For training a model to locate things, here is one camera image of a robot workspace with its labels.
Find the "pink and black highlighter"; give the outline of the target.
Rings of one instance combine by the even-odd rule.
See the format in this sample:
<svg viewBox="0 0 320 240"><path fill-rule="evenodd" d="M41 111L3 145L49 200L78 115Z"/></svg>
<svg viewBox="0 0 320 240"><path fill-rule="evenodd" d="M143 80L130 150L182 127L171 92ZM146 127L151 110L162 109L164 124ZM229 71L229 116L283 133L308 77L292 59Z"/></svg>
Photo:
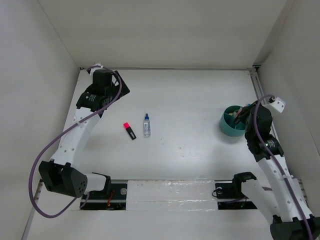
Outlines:
<svg viewBox="0 0 320 240"><path fill-rule="evenodd" d="M128 135L130 136L130 138L132 140L135 140L137 137L133 131L133 129L131 128L130 124L128 122L125 122L123 124L124 129L126 130L126 132L128 133Z"/></svg>

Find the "clear spray bottle blue cap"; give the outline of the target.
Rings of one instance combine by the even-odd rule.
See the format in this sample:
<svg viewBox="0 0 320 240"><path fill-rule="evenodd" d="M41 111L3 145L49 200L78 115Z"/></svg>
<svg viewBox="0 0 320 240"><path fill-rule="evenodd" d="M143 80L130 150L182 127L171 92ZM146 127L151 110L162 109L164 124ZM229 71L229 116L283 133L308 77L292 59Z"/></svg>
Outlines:
<svg viewBox="0 0 320 240"><path fill-rule="evenodd" d="M145 117L144 117L143 130L144 130L145 138L148 138L151 136L151 123L150 123L149 115L147 113L145 114Z"/></svg>

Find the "blue and black highlighter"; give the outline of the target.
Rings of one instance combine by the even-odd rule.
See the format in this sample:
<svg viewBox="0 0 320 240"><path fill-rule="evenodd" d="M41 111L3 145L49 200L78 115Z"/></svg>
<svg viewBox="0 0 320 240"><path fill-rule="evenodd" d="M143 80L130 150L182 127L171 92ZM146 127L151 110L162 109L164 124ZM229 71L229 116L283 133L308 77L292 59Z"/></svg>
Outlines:
<svg viewBox="0 0 320 240"><path fill-rule="evenodd" d="M239 123L245 124L247 121L247 118L250 115L251 108L252 108L251 104L247 104L246 106L241 107L236 114L236 117L234 119L234 123L236 125Z"/></svg>

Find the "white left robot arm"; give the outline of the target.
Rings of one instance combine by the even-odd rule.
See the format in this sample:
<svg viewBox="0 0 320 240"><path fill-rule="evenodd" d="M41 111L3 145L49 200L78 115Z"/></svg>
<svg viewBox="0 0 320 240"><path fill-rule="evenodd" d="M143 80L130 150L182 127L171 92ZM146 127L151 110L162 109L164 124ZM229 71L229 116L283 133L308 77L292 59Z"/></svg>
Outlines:
<svg viewBox="0 0 320 240"><path fill-rule="evenodd" d="M112 191L110 176L80 172L79 160L104 111L130 90L118 71L97 67L90 71L90 76L91 85L76 103L72 129L66 133L50 160L40 163L38 171L49 192L74 198L95 192L104 199Z"/></svg>

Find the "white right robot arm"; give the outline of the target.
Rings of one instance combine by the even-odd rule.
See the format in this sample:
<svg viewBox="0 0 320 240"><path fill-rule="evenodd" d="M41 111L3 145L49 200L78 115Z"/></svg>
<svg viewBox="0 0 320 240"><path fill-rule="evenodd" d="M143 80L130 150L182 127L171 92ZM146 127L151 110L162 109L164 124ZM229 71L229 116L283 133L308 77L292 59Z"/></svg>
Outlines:
<svg viewBox="0 0 320 240"><path fill-rule="evenodd" d="M231 191L253 202L267 220L274 240L316 240L320 236L320 219L307 206L299 184L288 170L284 151L271 134L273 115L282 113L284 108L284 101L270 97L267 104L257 100L236 114L234 121L245 124L248 149L264 172L271 192L251 172L236 174Z"/></svg>

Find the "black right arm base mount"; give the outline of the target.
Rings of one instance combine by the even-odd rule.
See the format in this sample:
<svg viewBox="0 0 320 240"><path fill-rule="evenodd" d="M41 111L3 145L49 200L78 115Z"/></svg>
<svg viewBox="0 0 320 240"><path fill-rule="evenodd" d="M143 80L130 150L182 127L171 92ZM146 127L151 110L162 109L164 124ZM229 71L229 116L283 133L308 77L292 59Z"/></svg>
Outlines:
<svg viewBox="0 0 320 240"><path fill-rule="evenodd" d="M237 173L232 180L215 180L212 196L218 210L256 210L254 203L242 193L242 183L257 178L251 172Z"/></svg>

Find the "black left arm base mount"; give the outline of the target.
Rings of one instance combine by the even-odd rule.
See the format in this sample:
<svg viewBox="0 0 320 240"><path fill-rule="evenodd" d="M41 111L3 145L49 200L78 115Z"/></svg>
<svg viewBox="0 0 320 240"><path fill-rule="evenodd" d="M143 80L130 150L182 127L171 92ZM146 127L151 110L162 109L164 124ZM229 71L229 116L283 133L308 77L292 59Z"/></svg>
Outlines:
<svg viewBox="0 0 320 240"><path fill-rule="evenodd" d="M127 208L127 193L127 180L111 180L110 190L107 193L92 191L89 193L87 201L87 196L83 195L80 201L80 209L85 211L125 211Z"/></svg>

